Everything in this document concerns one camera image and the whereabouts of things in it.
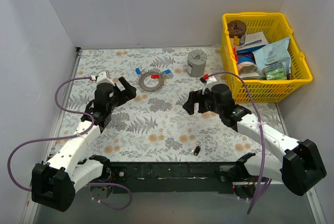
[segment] yellow basket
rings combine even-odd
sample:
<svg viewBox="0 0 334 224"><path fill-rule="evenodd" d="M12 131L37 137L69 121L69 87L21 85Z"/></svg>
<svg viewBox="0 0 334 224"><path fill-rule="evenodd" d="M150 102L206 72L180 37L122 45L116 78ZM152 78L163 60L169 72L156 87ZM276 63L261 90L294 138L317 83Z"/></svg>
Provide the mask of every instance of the yellow basket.
<svg viewBox="0 0 334 224"><path fill-rule="evenodd" d="M223 34L221 40L221 54L224 69L238 74L236 61L232 52L228 32L228 23L239 19L246 23L246 33L263 31L269 43L276 42L290 36L288 51L291 55L291 80L245 80L255 102L279 102L295 91L298 87L312 81L312 74L305 62L305 55L299 51L293 38L293 30L287 19L281 13L240 13L224 14L222 17ZM249 96L242 83L232 75L226 75L229 88L235 102L250 102Z"/></svg>

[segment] white wall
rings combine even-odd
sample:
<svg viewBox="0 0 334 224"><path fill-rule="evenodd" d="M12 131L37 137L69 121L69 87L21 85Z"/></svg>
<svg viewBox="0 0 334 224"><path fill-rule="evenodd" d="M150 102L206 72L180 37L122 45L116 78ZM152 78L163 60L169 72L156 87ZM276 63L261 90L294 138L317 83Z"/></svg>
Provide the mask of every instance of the white wall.
<svg viewBox="0 0 334 224"><path fill-rule="evenodd" d="M334 0L285 0L285 13L295 39L305 52L313 82L280 103L289 134L316 142L327 177L316 186L328 223L334 223Z"/></svg>
<svg viewBox="0 0 334 224"><path fill-rule="evenodd" d="M131 48L220 44L224 13L279 11L284 0L50 2L74 46Z"/></svg>
<svg viewBox="0 0 334 224"><path fill-rule="evenodd" d="M7 158L20 143L50 136L54 91L68 77L75 49L49 0L0 0L0 11L0 222L20 223L28 193L11 182ZM14 156L23 185L45 147L25 146Z"/></svg>

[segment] tabletop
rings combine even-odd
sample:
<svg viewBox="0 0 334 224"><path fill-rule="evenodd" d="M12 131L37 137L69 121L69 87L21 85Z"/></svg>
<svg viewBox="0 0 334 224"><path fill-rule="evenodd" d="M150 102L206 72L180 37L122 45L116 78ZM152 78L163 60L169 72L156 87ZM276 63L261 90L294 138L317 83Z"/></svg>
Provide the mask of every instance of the tabletop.
<svg viewBox="0 0 334 224"><path fill-rule="evenodd" d="M108 70L117 85L123 76L137 88L137 97L115 109L112 120L104 132L91 144L83 158L103 155L111 161L236 161L248 152L261 153L261 146L252 139L236 133L220 121L212 112L188 115L182 105L190 91L203 88L198 78L186 71L187 56L192 50L201 49L207 55L206 73L223 70L220 47L156 48L83 50L76 77L98 74ZM135 72L171 70L163 87L155 92L145 92L139 87L140 75ZM224 75L217 80L225 83ZM96 84L89 80L73 83L67 108L84 111L93 99ZM254 111L251 104L243 104ZM283 132L282 122L274 103L257 104L262 119L271 127ZM72 134L80 121L80 115L65 113L60 136ZM66 140L55 143L57 152ZM199 145L198 156L192 154ZM275 159L266 152L266 157Z"/></svg>

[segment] gray cylinder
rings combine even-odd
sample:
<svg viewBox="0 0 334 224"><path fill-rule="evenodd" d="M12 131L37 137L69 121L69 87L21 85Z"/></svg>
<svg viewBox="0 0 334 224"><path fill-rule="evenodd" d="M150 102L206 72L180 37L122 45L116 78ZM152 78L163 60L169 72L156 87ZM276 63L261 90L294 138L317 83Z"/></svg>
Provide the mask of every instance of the gray cylinder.
<svg viewBox="0 0 334 224"><path fill-rule="evenodd" d="M207 58L207 54L202 50L191 51L188 54L188 74L196 78L203 76Z"/></svg>

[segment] light blue pouch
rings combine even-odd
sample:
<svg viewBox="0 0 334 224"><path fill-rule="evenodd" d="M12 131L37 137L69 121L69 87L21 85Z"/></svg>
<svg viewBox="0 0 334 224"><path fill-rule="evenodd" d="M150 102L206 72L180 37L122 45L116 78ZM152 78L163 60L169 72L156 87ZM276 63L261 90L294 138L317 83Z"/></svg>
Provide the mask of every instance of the light blue pouch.
<svg viewBox="0 0 334 224"><path fill-rule="evenodd" d="M253 52L258 73L275 63L282 63L287 74L291 73L291 56L288 52L290 37L276 41Z"/></svg>

